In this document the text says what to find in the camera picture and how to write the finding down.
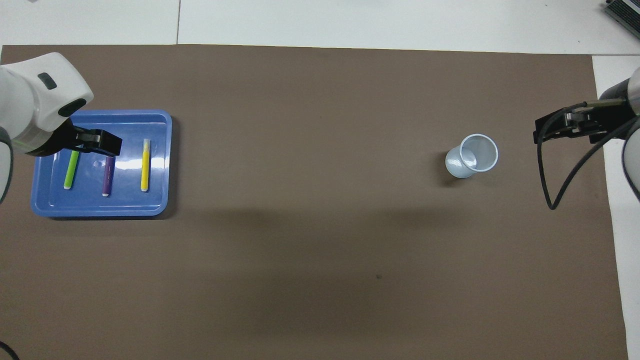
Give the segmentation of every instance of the cup rim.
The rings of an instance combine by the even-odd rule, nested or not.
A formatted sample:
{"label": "cup rim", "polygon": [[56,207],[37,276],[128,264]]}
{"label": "cup rim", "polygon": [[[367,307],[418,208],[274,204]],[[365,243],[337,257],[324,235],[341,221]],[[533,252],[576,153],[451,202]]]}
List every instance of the cup rim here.
{"label": "cup rim", "polygon": [[460,155],[460,159],[462,159],[462,148],[465,144],[465,142],[467,140],[469,140],[470,138],[476,137],[476,136],[480,136],[481,138],[485,138],[487,140],[489,140],[489,142],[491,142],[491,144],[493,145],[493,148],[495,149],[495,159],[493,160],[493,163],[491,164],[491,166],[487,167],[486,169],[483,170],[478,170],[476,168],[472,168],[469,165],[467,165],[467,163],[465,163],[464,161],[462,161],[462,165],[464,165],[467,169],[473,171],[473,172],[486,172],[489,171],[491,169],[493,169],[493,167],[495,166],[495,164],[498,162],[498,145],[495,144],[495,142],[493,141],[493,139],[491,139],[489,136],[486,136],[484,134],[471,134],[469,136],[467,136],[466,138],[462,139],[462,142],[460,143],[459,149],[458,149],[458,154]]}

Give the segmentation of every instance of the green marker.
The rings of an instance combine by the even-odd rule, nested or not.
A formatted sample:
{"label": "green marker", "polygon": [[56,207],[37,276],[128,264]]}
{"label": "green marker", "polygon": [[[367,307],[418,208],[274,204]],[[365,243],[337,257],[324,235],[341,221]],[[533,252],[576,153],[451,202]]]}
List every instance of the green marker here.
{"label": "green marker", "polygon": [[69,159],[69,166],[67,167],[67,176],[65,176],[65,189],[71,189],[71,184],[74,183],[74,175],[76,174],[76,165],[78,164],[79,152],[73,150],[71,152],[71,158]]}

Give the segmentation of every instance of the purple marker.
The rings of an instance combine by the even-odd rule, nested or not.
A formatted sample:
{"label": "purple marker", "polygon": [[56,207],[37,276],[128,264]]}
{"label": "purple marker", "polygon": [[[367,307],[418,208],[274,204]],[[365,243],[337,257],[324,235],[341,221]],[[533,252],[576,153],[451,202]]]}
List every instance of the purple marker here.
{"label": "purple marker", "polygon": [[115,168],[116,160],[113,156],[107,156],[107,161],[104,163],[104,178],[102,180],[102,196],[109,196],[111,194],[111,183],[113,182],[113,169]]}

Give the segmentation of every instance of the black vent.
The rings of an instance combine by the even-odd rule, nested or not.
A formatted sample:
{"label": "black vent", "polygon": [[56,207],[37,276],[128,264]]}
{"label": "black vent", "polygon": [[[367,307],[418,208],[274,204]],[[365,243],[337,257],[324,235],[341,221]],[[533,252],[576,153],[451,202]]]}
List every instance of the black vent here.
{"label": "black vent", "polygon": [[640,8],[639,0],[627,0],[636,5],[637,8],[629,6],[624,0],[614,0],[604,9],[613,19],[640,38]]}

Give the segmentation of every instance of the yellow marker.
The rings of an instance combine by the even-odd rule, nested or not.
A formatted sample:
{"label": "yellow marker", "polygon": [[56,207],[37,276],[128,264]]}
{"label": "yellow marker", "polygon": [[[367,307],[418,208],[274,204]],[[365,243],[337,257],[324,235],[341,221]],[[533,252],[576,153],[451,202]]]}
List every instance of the yellow marker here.
{"label": "yellow marker", "polygon": [[149,156],[151,148],[151,140],[145,139],[142,148],[142,178],[140,179],[140,190],[146,192],[149,190]]}

